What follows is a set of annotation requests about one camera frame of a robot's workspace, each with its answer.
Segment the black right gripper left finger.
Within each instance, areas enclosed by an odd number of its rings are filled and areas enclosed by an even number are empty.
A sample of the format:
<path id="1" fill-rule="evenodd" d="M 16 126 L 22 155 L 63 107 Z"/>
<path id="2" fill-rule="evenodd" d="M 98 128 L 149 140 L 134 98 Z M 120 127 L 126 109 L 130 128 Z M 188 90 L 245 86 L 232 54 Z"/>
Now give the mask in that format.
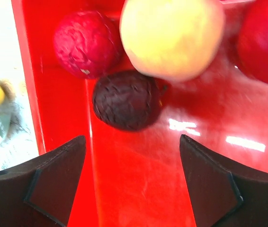
<path id="1" fill-rule="evenodd" d="M 68 225 L 86 155 L 77 136 L 58 148 L 0 171 L 0 227 Z"/>

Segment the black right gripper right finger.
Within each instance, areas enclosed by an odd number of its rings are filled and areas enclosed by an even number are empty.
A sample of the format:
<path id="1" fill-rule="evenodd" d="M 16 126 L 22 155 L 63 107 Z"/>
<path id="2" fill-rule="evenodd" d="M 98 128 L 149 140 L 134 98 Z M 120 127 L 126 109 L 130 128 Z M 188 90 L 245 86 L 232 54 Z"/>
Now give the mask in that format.
<path id="1" fill-rule="evenodd" d="M 198 227 L 268 227 L 268 173 L 187 135 L 180 137 L 179 150 Z"/>

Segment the red plastic tray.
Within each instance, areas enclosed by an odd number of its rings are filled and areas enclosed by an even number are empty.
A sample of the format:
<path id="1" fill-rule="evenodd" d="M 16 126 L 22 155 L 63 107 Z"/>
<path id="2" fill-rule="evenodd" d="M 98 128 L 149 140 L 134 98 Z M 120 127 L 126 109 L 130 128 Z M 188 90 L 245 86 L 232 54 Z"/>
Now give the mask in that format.
<path id="1" fill-rule="evenodd" d="M 163 110 L 139 132 L 114 129 L 93 112 L 94 80 L 63 69 L 54 54 L 59 21 L 78 9 L 119 21 L 121 0 L 12 2 L 39 153 L 86 138 L 71 227 L 197 227 L 180 157 L 187 135 L 208 149 L 268 173 L 268 84 L 248 78 L 236 52 L 251 0 L 225 0 L 226 32 L 198 78 L 168 86 Z"/>

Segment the glossy red apple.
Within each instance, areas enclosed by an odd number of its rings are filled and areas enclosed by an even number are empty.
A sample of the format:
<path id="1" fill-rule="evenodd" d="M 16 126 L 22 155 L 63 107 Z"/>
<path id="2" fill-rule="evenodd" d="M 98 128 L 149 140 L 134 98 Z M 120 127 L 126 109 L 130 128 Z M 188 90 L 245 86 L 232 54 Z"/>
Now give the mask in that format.
<path id="1" fill-rule="evenodd" d="M 268 0 L 257 0 L 243 21 L 237 51 L 246 71 L 268 83 Z"/>

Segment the wrinkled red fruit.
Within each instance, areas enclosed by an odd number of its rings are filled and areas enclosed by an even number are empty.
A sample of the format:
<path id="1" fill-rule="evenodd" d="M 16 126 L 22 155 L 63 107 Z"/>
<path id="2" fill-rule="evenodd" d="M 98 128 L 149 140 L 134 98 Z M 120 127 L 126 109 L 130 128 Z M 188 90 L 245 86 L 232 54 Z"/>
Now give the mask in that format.
<path id="1" fill-rule="evenodd" d="M 96 79 L 119 63 L 123 47 L 111 19 L 99 11 L 84 10 L 60 21 L 54 33 L 54 52 L 72 75 Z"/>

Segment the peach fruit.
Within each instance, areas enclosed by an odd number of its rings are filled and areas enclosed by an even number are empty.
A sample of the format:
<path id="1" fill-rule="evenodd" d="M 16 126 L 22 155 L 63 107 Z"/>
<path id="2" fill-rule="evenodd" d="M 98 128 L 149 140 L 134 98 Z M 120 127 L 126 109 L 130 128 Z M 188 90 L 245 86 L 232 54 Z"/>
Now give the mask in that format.
<path id="1" fill-rule="evenodd" d="M 186 81 L 200 75 L 216 56 L 225 12 L 219 0 L 127 0 L 119 27 L 137 71 Z"/>

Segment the clear zip bag orange zipper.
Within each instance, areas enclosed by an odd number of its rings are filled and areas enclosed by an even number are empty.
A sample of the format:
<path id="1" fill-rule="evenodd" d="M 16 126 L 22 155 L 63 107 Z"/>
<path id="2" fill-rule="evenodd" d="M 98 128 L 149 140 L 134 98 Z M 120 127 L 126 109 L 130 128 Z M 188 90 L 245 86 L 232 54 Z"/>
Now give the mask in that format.
<path id="1" fill-rule="evenodd" d="M 19 133 L 28 133 L 27 125 L 21 119 L 23 107 L 16 102 L 16 91 L 8 79 L 0 79 L 0 137 L 11 139 Z"/>

